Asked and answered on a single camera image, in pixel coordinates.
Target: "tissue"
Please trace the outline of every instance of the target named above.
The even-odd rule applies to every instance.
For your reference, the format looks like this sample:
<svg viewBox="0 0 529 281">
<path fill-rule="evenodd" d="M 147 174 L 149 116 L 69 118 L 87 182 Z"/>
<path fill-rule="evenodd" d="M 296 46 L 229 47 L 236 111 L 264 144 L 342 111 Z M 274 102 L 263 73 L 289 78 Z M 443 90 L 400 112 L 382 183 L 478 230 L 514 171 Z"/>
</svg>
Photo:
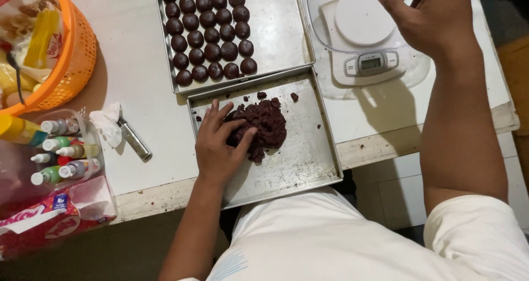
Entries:
<svg viewBox="0 0 529 281">
<path fill-rule="evenodd" d="M 121 129 L 116 124 L 120 117 L 121 104 L 112 103 L 103 110 L 92 111 L 89 115 L 90 122 L 96 127 L 97 133 L 102 135 L 112 148 L 117 147 L 122 140 Z"/>
</svg>

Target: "person's left hand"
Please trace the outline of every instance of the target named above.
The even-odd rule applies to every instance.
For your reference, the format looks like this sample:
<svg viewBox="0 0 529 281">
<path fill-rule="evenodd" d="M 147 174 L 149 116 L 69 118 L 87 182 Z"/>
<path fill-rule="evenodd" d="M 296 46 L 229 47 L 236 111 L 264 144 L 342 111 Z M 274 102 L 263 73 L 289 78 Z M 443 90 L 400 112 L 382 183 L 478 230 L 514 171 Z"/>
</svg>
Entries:
<svg viewBox="0 0 529 281">
<path fill-rule="evenodd" d="M 227 145 L 226 139 L 230 133 L 246 122 L 246 120 L 224 122 L 223 119 L 232 109 L 233 103 L 229 102 L 219 110 L 218 100 L 214 99 L 211 109 L 208 108 L 204 115 L 195 145 L 199 178 L 204 183 L 219 186 L 221 189 L 224 189 L 235 175 L 257 132 L 255 127 L 248 129 L 237 148 Z"/>
</svg>

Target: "orange plastic basket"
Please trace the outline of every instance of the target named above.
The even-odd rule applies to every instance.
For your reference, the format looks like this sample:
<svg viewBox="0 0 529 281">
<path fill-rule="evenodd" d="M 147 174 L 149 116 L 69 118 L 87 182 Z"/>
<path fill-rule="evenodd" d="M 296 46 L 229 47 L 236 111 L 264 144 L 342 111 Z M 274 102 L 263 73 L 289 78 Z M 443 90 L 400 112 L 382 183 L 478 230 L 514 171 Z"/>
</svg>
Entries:
<svg viewBox="0 0 529 281">
<path fill-rule="evenodd" d="M 63 52 L 50 76 L 26 100 L 0 114 L 20 115 L 54 108 L 70 101 L 90 79 L 96 62 L 96 37 L 71 0 L 59 0 L 64 22 Z"/>
</svg>

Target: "scale button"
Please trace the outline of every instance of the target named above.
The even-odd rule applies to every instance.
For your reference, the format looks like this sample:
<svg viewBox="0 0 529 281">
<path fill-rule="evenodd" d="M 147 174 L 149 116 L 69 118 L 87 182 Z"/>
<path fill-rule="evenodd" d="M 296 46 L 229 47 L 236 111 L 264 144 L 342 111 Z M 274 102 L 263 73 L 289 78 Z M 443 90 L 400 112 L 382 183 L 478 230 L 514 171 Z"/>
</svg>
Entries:
<svg viewBox="0 0 529 281">
<path fill-rule="evenodd" d="M 351 61 L 348 61 L 346 63 L 346 71 L 348 75 L 356 75 L 357 74 L 357 59 L 353 59 Z"/>
<path fill-rule="evenodd" d="M 388 69 L 391 69 L 397 66 L 397 54 L 387 53 L 386 57 L 388 58 Z"/>
</svg>

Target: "metal baking tray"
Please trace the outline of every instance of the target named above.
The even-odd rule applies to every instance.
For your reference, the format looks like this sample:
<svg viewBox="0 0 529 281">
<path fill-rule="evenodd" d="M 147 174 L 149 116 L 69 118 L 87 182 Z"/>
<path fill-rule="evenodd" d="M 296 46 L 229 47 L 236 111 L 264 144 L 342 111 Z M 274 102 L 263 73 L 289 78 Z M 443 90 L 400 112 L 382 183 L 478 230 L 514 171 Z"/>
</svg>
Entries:
<svg viewBox="0 0 529 281">
<path fill-rule="evenodd" d="M 178 73 L 178 69 L 172 64 L 172 58 L 175 52 L 171 48 L 172 36 L 167 33 L 165 26 L 168 20 L 165 14 L 166 5 L 162 0 L 156 1 L 159 7 L 158 12 L 160 13 L 163 37 L 166 43 L 171 87 L 175 94 L 190 95 L 206 92 L 255 77 L 312 65 L 316 61 L 301 0 L 246 0 L 245 6 L 250 10 L 248 24 L 251 28 L 251 35 L 248 40 L 252 41 L 254 46 L 252 58 L 258 65 L 257 74 L 234 80 L 223 78 L 217 82 L 210 78 L 204 83 L 194 81 L 188 87 L 181 87 L 175 83 L 175 76 Z M 233 10 L 229 4 L 228 9 L 230 12 Z M 202 26 L 198 30 L 204 33 Z M 188 31 L 184 30 L 182 36 L 187 39 L 187 34 Z M 238 45 L 239 41 L 240 39 L 235 37 L 233 42 Z M 223 41 L 221 40 L 218 44 L 222 46 Z M 189 55 L 190 50 L 191 48 L 188 46 L 185 54 Z M 242 60 L 243 57 L 239 56 L 234 63 L 240 66 Z M 224 67 L 228 62 L 222 59 L 220 63 Z M 204 62 L 204 66 L 206 67 L 209 64 L 207 60 Z M 193 66 L 190 64 L 187 69 L 191 71 Z"/>
<path fill-rule="evenodd" d="M 187 105 L 195 139 L 201 124 L 196 116 L 203 117 L 213 99 L 219 100 L 220 108 L 230 101 L 236 108 L 241 103 L 259 102 L 258 91 L 265 92 L 268 100 L 279 98 L 287 121 L 287 138 L 280 149 L 268 152 L 265 149 L 262 163 L 243 161 L 224 192 L 223 207 L 232 208 L 340 182 L 343 173 L 312 66 L 189 96 Z M 293 92 L 299 95 L 298 102 L 290 97 Z M 248 102 L 244 102 L 244 96 L 249 97 Z"/>
</svg>

